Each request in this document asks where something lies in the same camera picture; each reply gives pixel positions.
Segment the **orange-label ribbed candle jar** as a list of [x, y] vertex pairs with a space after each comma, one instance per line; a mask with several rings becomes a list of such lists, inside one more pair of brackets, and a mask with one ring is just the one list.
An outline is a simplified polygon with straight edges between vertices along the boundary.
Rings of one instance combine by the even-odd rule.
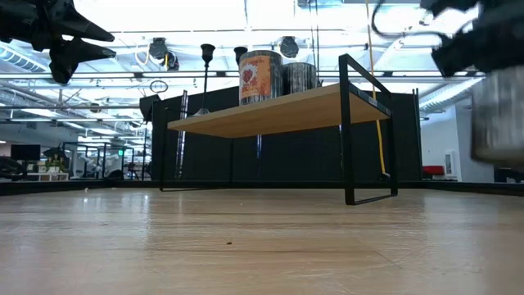
[[282, 56], [255, 50], [239, 60], [239, 105], [263, 102], [283, 95]]
[[471, 157], [524, 166], [524, 66], [496, 70], [472, 87]]

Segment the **dark studio lamp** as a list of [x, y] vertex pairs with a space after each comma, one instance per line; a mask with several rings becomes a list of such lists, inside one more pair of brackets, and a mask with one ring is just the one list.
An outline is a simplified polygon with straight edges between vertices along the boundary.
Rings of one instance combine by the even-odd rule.
[[144, 122], [152, 122], [156, 105], [161, 101], [158, 94], [146, 96], [139, 100], [139, 109]]

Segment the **black round ceiling reel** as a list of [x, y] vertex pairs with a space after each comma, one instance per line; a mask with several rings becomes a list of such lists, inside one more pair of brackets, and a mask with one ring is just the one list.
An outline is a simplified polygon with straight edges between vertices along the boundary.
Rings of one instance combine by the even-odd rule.
[[296, 58], [299, 52], [299, 47], [293, 36], [284, 36], [279, 45], [280, 53], [289, 59]]
[[163, 37], [154, 38], [149, 44], [148, 53], [150, 57], [153, 57], [156, 60], [164, 60], [167, 52], [168, 48], [165, 44], [165, 38]]

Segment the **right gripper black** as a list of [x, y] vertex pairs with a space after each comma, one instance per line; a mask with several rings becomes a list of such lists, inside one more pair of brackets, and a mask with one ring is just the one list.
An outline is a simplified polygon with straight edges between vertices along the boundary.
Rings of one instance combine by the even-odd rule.
[[444, 77], [469, 66], [485, 73], [524, 66], [524, 11], [478, 19], [474, 29], [444, 39], [432, 58]]

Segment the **black table frame rails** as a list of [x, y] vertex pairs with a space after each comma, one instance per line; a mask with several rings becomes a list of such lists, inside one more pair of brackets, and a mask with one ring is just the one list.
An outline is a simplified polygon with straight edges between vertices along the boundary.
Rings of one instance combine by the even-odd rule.
[[[341, 181], [131, 181], [131, 180], [75, 180], [75, 181], [18, 181], [0, 182], [0, 196], [50, 193], [86, 188], [247, 188], [247, 189], [342, 189]], [[398, 183], [402, 189], [431, 189], [464, 193], [498, 194], [524, 197], [524, 184], [464, 183], [449, 181], [407, 181]]]

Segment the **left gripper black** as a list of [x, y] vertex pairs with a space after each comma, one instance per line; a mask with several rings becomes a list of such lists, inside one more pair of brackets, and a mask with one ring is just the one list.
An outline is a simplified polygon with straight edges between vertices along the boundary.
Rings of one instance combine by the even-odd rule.
[[[65, 34], [104, 42], [115, 40], [113, 34], [88, 20], [76, 9], [74, 0], [61, 0], [60, 26]], [[114, 58], [109, 48], [84, 42], [82, 39], [62, 40], [52, 30], [45, 6], [33, 0], [0, 0], [0, 41], [19, 40], [30, 43], [33, 50], [50, 49], [49, 68], [58, 84], [68, 84], [79, 63]]]

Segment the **silver vertical pole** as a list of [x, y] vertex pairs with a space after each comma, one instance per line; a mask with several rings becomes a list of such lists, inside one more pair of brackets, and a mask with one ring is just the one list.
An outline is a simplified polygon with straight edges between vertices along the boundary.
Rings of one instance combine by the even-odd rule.
[[263, 136], [261, 134], [256, 135], [256, 178], [260, 178], [261, 172], [261, 161], [262, 161], [262, 147], [263, 147]]

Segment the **black ladder-like stand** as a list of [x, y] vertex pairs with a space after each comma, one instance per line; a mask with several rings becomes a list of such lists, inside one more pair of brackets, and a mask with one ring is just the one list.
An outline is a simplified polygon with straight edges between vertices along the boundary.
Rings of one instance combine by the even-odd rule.
[[[184, 90], [182, 98], [181, 98], [181, 103], [180, 103], [180, 113], [179, 113], [180, 120], [187, 118], [188, 99], [189, 99], [189, 96], [187, 94], [187, 90]], [[177, 139], [176, 164], [175, 164], [175, 172], [174, 172], [175, 179], [181, 179], [183, 175], [184, 145], [185, 145], [185, 132], [179, 131], [178, 139]]]

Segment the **white wall box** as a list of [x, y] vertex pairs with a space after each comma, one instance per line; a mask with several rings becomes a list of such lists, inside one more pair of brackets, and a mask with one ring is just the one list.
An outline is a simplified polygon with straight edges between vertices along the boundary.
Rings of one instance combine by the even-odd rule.
[[454, 168], [454, 152], [448, 151], [445, 153], [445, 177], [446, 178], [455, 178], [455, 168]]

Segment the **dark room monitor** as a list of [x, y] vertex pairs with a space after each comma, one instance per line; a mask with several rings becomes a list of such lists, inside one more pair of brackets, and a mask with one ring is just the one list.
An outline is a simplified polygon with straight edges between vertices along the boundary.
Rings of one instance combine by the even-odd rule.
[[39, 161], [41, 146], [39, 144], [12, 144], [10, 157], [16, 161]]

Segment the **wooden shelf with black frame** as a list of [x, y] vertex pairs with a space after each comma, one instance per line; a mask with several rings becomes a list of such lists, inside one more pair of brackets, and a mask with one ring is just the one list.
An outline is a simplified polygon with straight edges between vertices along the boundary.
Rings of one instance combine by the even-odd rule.
[[[292, 93], [263, 102], [211, 112], [167, 122], [165, 129], [178, 132], [215, 136], [220, 138], [246, 138], [256, 135], [270, 135], [320, 129], [338, 126], [341, 143], [342, 181], [345, 204], [356, 206], [398, 195], [399, 181], [396, 165], [393, 113], [382, 105], [375, 96], [369, 96], [355, 87], [349, 80], [349, 68], [365, 78], [389, 99], [392, 93], [375, 77], [365, 70], [353, 57], [343, 54], [338, 57], [339, 84]], [[355, 198], [355, 170], [352, 155], [352, 125], [386, 120], [388, 133], [389, 176], [386, 181], [390, 193], [367, 199]]]

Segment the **grey glass candle jar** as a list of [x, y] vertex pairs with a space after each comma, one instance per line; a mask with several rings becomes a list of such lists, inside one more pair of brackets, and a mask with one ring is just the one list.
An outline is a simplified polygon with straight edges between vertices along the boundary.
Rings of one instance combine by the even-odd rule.
[[306, 62], [292, 62], [282, 68], [283, 93], [301, 93], [318, 87], [317, 70]]

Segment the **black partition panel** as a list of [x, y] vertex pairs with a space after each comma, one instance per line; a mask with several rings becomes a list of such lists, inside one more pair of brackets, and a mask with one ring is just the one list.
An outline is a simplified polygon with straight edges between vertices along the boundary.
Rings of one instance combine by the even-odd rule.
[[[218, 111], [237, 106], [238, 86], [209, 91], [206, 107]], [[230, 143], [227, 138], [185, 134], [183, 175], [175, 179], [178, 132], [165, 134], [165, 123], [179, 119], [182, 96], [161, 100], [152, 121], [151, 176], [160, 178], [164, 166], [166, 180], [229, 180]], [[189, 97], [187, 112], [198, 111], [202, 95]], [[400, 181], [421, 179], [419, 123], [415, 96], [393, 93], [395, 150]], [[375, 182], [382, 174], [375, 122], [352, 125], [352, 152], [355, 182]], [[339, 127], [263, 136], [260, 178], [256, 178], [256, 137], [234, 140], [233, 179], [235, 181], [339, 181], [341, 144]]]

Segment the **white shelf unit with plants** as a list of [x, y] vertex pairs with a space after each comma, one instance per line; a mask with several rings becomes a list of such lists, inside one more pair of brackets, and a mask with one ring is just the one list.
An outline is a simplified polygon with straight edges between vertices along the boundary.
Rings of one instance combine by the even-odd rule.
[[28, 166], [28, 179], [39, 182], [67, 181], [70, 178], [65, 159], [54, 155]]

